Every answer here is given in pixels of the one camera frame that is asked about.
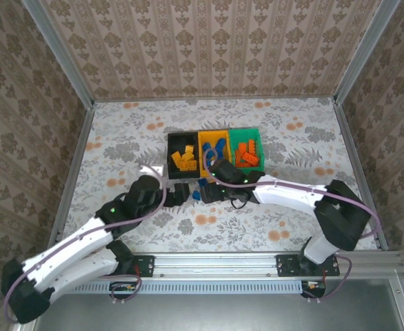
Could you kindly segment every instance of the wall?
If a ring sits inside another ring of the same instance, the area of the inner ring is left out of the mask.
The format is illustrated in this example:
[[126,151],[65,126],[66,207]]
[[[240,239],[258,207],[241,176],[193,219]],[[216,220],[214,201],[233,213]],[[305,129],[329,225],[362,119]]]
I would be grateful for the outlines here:
[[44,0],[95,99],[331,95],[380,0]]
[[21,2],[0,1],[0,278],[46,248],[84,115]]
[[343,107],[391,249],[404,258],[404,0]]

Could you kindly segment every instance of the table surface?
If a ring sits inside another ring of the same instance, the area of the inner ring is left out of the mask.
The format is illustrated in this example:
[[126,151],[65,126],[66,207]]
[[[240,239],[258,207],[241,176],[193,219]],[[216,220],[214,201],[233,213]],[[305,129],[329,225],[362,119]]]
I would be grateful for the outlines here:
[[[98,103],[64,236],[80,228],[101,205],[127,192],[138,165],[166,164],[167,133],[258,128],[265,171],[280,179],[358,186],[331,99],[230,99]],[[178,180],[197,189],[196,179]],[[168,186],[176,181],[168,181]],[[190,197],[164,208],[121,239],[133,252],[249,252],[300,250],[320,231],[314,217],[278,205],[228,201],[205,205]],[[372,237],[358,250],[376,249]]]

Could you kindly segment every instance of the blue object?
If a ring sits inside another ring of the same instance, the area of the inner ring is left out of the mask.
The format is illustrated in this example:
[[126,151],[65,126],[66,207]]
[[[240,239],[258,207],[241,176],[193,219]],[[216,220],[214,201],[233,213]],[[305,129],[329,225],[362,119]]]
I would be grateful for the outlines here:
[[206,178],[200,178],[197,180],[199,182],[199,187],[202,188],[203,186],[208,185],[208,181]]
[[[209,150],[210,148],[212,148],[210,143],[204,143],[204,144],[202,145],[202,149],[203,149],[203,152],[204,152],[204,153],[205,153],[207,150]],[[207,160],[211,160],[211,158],[212,158],[213,156],[214,156],[214,152],[213,152],[212,150],[209,151],[208,154],[207,154]]]
[[216,144],[217,159],[223,159],[223,148],[225,147],[227,140],[225,138],[220,138]]
[[194,191],[192,194],[194,200],[201,200],[201,193],[199,191]]

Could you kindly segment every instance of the orange toy block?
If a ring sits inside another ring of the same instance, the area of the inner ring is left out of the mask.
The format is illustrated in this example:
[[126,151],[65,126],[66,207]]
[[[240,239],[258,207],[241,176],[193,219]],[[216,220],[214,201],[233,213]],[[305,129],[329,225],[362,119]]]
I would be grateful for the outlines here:
[[188,171],[188,161],[181,161],[181,164],[179,166],[179,169],[181,171]]
[[236,150],[234,155],[235,155],[236,167],[238,167],[238,164],[240,164],[240,162],[241,162],[241,155],[242,154],[239,152],[239,150]]
[[194,160],[193,153],[186,152],[184,155],[182,155],[182,161],[191,161],[191,160]]
[[236,167],[238,168],[251,168],[253,165],[250,162],[240,162]]
[[246,143],[239,143],[239,153],[241,156],[246,153]]
[[193,154],[193,149],[194,149],[194,146],[193,146],[193,145],[186,145],[186,147],[185,147],[185,153],[190,152],[191,154]]
[[252,139],[248,141],[248,150],[250,151],[250,154],[256,154],[256,142]]
[[197,170],[197,161],[196,160],[188,161],[188,170],[189,171]]
[[244,159],[247,162],[250,162],[254,167],[259,164],[259,158],[247,152],[243,153],[242,159]]
[[176,165],[176,167],[179,168],[181,165],[181,161],[182,161],[181,154],[179,152],[174,152],[172,154],[172,159],[173,159],[173,162]]

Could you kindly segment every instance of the plastic bin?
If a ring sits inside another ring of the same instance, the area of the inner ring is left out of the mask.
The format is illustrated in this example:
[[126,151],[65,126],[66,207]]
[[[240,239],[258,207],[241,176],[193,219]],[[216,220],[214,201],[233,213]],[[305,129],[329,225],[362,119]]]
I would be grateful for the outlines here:
[[211,147],[215,148],[217,141],[220,138],[225,138],[227,143],[223,148],[223,157],[231,162],[232,154],[230,148],[230,136],[228,134],[228,130],[213,130],[213,131],[199,131],[198,132],[199,138],[199,166],[200,166],[200,173],[201,177],[208,177],[208,173],[203,169],[203,151],[202,145],[204,143],[210,143]]
[[[179,152],[181,156],[185,153],[185,146],[193,145],[193,155],[196,160],[195,171],[180,171],[174,164],[172,154]],[[168,146],[167,146],[167,167],[169,179],[180,178],[199,178],[199,148],[198,148],[197,132],[178,132],[168,134]]]
[[259,164],[257,167],[251,167],[251,168],[239,168],[242,170],[245,174],[249,174],[253,170],[258,170],[258,171],[263,171],[265,167],[265,155],[263,153],[263,148],[262,148],[262,141],[260,139],[260,133],[259,129],[232,129],[229,130],[229,135],[230,135],[230,143],[231,143],[231,152],[232,152],[232,159],[236,159],[236,150],[239,149],[239,143],[247,143],[248,145],[248,140],[252,139],[256,142],[256,155],[260,159]]

